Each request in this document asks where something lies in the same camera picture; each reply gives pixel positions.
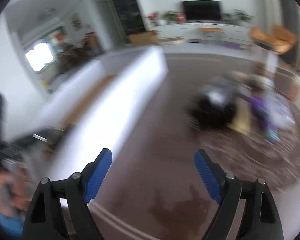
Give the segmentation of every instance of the white cabinet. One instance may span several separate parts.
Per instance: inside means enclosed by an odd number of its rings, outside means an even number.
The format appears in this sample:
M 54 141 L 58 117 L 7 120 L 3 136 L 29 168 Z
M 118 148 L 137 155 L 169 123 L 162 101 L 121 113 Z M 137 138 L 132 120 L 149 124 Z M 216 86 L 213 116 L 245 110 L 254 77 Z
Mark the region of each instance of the white cabinet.
M 224 33 L 200 32 L 199 28 L 221 28 Z M 222 39 L 223 41 L 250 44 L 250 28 L 213 23 L 185 23 L 153 27 L 161 38 L 184 37 L 185 39 Z

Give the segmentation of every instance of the black tv screen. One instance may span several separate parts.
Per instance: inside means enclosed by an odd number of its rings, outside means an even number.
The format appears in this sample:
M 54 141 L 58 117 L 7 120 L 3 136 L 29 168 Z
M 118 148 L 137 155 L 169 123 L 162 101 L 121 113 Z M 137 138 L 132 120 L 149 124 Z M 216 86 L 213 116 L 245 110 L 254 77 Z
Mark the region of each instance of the black tv screen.
M 221 21 L 220 1 L 182 2 L 187 21 Z

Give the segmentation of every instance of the brown floor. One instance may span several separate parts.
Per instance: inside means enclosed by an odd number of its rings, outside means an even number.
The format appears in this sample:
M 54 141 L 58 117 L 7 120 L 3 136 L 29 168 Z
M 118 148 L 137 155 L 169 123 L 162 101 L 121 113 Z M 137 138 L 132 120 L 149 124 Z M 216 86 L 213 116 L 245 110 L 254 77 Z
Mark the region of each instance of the brown floor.
M 218 205 L 194 166 L 199 140 L 185 108 L 211 77 L 252 62 L 227 56 L 168 55 L 169 74 L 115 160 L 96 201 L 131 226 L 162 240 L 201 239 Z M 132 239 L 96 218 L 106 239 Z

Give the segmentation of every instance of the blue gripper pad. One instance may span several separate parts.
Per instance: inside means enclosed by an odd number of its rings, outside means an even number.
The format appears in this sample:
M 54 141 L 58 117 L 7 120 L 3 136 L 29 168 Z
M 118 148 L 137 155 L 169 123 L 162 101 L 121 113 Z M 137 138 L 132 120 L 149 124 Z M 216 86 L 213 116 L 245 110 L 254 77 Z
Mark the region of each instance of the blue gripper pad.
M 219 166 L 219 170 L 217 170 L 217 172 L 219 174 L 214 174 L 214 169 L 215 166 L 213 166 L 215 163 L 213 163 L 210 158 L 208 157 L 208 155 L 204 152 L 204 150 L 199 150 L 197 152 L 195 152 L 194 154 L 194 165 L 196 166 L 200 177 L 209 193 L 210 198 L 212 198 L 213 200 L 215 200 L 218 204 L 221 204 L 223 201 L 223 197 L 222 197 L 222 186 L 220 185 L 220 183 L 223 184 L 224 179 L 222 179 L 222 177 L 220 177 L 220 171 L 221 173 L 223 172 L 223 170 L 220 168 Z
M 87 180 L 86 190 L 84 195 L 82 196 L 86 204 L 88 204 L 90 200 L 96 197 L 112 163 L 111 151 L 108 149 L 106 150 L 107 152 L 103 155 L 102 159 L 99 161 L 91 176 Z

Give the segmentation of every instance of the tv stand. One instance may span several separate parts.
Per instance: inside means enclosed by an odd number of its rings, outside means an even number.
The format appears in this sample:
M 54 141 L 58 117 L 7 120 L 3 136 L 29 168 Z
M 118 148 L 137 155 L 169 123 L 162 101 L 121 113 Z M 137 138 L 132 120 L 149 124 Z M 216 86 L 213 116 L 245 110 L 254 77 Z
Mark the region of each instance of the tv stand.
M 196 20 L 196 21 L 186 21 L 186 23 L 216 23 L 216 24 L 225 24 L 224 21 L 203 21 L 203 20 Z
M 222 29 L 222 34 L 216 36 L 212 32 L 199 31 L 199 28 L 218 28 Z M 182 37 L 185 40 L 216 40 L 223 42 L 234 42 L 243 45 L 250 45 L 250 28 L 225 23 L 183 23 L 168 24 L 164 26 L 151 27 L 149 30 L 157 31 L 161 38 Z

